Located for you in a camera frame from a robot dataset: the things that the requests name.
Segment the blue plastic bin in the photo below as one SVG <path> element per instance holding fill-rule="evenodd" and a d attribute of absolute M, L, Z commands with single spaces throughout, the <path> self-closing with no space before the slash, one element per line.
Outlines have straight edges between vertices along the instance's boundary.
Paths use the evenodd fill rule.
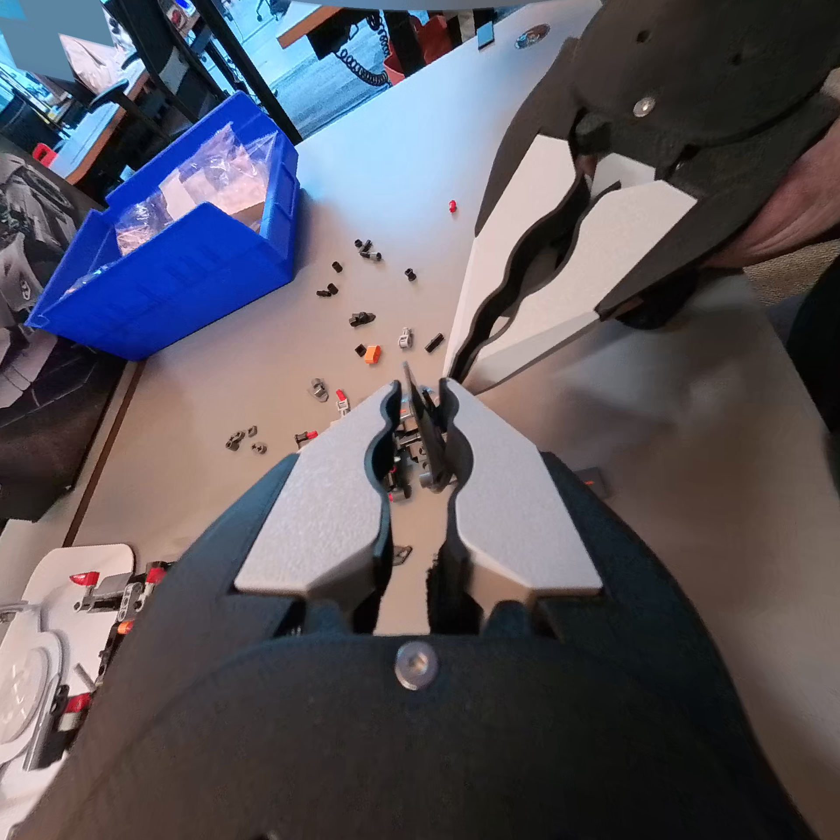
<path fill-rule="evenodd" d="M 249 143 L 276 135 L 260 230 L 202 203 L 121 255 L 117 222 L 164 177 L 230 127 Z M 293 279 L 298 151 L 243 92 L 225 99 L 90 211 L 25 326 L 141 361 Z"/>

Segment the dark lego box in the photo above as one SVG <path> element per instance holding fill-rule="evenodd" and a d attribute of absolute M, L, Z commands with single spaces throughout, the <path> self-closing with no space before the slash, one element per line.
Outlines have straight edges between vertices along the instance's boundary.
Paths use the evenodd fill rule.
<path fill-rule="evenodd" d="M 26 324 L 97 208 L 2 137 L 2 522 L 36 522 L 75 486 L 127 364 Z"/>

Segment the lego car chassis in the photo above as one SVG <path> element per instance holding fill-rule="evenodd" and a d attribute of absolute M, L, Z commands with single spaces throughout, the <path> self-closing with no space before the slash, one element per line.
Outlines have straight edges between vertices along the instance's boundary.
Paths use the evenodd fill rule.
<path fill-rule="evenodd" d="M 141 572 L 72 574 L 68 593 L 41 608 L 41 626 L 58 642 L 59 664 L 57 676 L 48 678 L 25 771 L 45 770 L 65 758 L 116 654 L 174 564 L 155 561 Z"/>

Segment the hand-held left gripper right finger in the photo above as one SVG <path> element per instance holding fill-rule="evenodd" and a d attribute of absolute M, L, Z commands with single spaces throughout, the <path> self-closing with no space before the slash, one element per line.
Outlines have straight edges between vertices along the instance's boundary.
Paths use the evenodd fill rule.
<path fill-rule="evenodd" d="M 439 392 L 468 598 L 489 617 L 504 602 L 599 595 L 602 577 L 536 445 L 455 380 Z"/>

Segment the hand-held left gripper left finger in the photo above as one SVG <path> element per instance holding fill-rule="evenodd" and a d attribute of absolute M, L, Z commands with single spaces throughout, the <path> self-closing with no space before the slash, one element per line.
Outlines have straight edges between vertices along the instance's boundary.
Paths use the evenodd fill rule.
<path fill-rule="evenodd" d="M 247 594 L 334 602 L 372 632 L 392 576 L 391 502 L 402 387 L 384 385 L 297 456 L 234 586 Z"/>

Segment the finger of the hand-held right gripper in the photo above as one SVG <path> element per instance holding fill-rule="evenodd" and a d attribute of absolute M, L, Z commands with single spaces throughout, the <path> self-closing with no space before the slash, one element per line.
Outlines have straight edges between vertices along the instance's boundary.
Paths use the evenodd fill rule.
<path fill-rule="evenodd" d="M 665 181 L 604 193 L 556 275 L 478 350 L 462 386 L 486 392 L 591 330 L 596 307 L 696 203 Z"/>
<path fill-rule="evenodd" d="M 498 319 L 513 320 L 533 266 L 585 203 L 569 141 L 538 134 L 471 246 L 448 338 L 448 378 L 479 382 L 479 352 L 496 338 Z"/>

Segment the clear plastic bags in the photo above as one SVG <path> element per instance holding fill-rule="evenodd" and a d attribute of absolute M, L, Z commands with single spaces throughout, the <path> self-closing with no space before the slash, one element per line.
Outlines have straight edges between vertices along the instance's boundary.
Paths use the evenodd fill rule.
<path fill-rule="evenodd" d="M 270 182 L 270 160 L 279 137 L 273 132 L 242 143 L 231 123 L 216 131 L 149 196 L 121 212 L 115 224 L 119 255 L 127 256 L 147 244 L 203 203 L 258 233 Z"/>

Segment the white stand base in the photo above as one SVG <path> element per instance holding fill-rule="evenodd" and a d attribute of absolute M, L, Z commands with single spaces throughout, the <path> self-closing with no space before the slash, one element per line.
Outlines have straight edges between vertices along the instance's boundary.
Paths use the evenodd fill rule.
<path fill-rule="evenodd" d="M 57 676 L 60 661 L 56 637 L 41 626 L 41 608 L 53 597 L 68 593 L 72 574 L 87 571 L 104 575 L 135 571 L 133 551 L 123 543 L 52 550 L 36 566 L 22 600 L 2 605 L 2 621 L 7 623 L 1 653 L 4 774 L 39 775 L 48 769 L 24 770 L 48 678 Z"/>

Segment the grey lego assembly orange stripe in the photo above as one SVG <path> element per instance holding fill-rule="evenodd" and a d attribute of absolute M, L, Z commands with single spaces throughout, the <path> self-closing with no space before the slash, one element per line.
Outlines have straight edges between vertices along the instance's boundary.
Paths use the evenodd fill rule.
<path fill-rule="evenodd" d="M 313 394 L 322 402 L 330 396 L 326 391 L 323 380 L 312 381 Z M 439 407 L 438 392 L 431 386 L 420 385 L 418 391 L 423 404 L 430 413 L 435 413 Z M 338 419 L 350 413 L 350 400 L 340 388 L 335 391 Z M 317 430 L 305 430 L 294 435 L 298 449 L 315 439 L 319 435 Z M 400 423 L 392 436 L 394 456 L 392 467 L 382 480 L 390 502 L 402 502 L 412 495 L 412 476 L 415 468 L 422 473 L 428 469 L 428 457 L 425 444 L 421 439 L 418 421 L 415 416 L 411 396 L 402 397 Z"/>

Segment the person's right hand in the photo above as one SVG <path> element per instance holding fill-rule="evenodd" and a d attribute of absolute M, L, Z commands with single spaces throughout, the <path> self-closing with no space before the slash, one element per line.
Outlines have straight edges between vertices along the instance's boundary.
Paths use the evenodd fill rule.
<path fill-rule="evenodd" d="M 829 238 L 839 222 L 839 121 L 805 152 L 738 237 L 705 266 L 741 269 Z"/>

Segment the small black lego panel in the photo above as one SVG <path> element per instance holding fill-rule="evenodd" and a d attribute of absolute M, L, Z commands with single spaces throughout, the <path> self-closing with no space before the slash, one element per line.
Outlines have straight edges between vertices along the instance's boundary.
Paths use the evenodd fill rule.
<path fill-rule="evenodd" d="M 420 478 L 421 485 L 438 494 L 446 488 L 453 475 L 446 459 L 445 437 L 438 421 L 438 407 L 427 389 L 417 384 L 407 362 L 402 363 L 402 372 L 416 429 L 425 452 L 426 466 Z"/>

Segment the scattered small lego pieces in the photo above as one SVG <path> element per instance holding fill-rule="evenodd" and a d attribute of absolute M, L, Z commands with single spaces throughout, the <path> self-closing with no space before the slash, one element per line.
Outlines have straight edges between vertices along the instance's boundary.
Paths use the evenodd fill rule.
<path fill-rule="evenodd" d="M 448 211 L 450 214 L 453 215 L 457 213 L 458 205 L 455 199 L 451 199 L 449 201 Z M 353 246 L 357 249 L 359 256 L 363 259 L 372 259 L 376 262 L 382 260 L 381 252 L 372 251 L 373 245 L 372 241 L 369 239 L 362 241 L 361 239 L 357 238 L 353 241 Z M 337 273 L 341 273 L 343 271 L 343 266 L 337 260 L 334 260 L 332 262 L 331 267 Z M 410 281 L 414 281 L 416 279 L 416 273 L 413 272 L 413 269 L 411 268 L 406 269 L 405 274 L 406 278 Z M 338 288 L 333 283 L 329 284 L 328 287 L 323 290 L 317 290 L 317 295 L 321 298 L 330 298 L 335 296 L 336 294 L 338 294 Z M 367 323 L 370 323 L 373 320 L 375 320 L 375 315 L 373 313 L 367 311 L 356 312 L 350 318 L 350 326 L 353 328 L 357 328 L 359 326 L 363 326 Z M 427 345 L 424 347 L 424 349 L 427 353 L 435 352 L 437 347 L 439 347 L 444 341 L 445 336 L 441 332 L 439 332 L 432 339 L 430 339 L 429 342 L 427 342 Z M 398 341 L 398 347 L 403 351 L 410 350 L 413 347 L 412 329 L 406 327 L 402 330 Z M 380 358 L 382 357 L 382 347 L 379 344 L 361 344 L 357 346 L 354 349 L 354 351 L 368 365 L 378 364 Z M 310 393 L 315 399 L 317 399 L 321 403 L 326 402 L 326 400 L 329 398 L 329 390 L 327 389 L 327 386 L 322 378 L 314 377 L 311 380 Z M 339 414 L 341 416 L 344 416 L 350 410 L 348 408 L 347 397 L 342 389 L 337 389 L 335 394 L 337 396 Z"/>

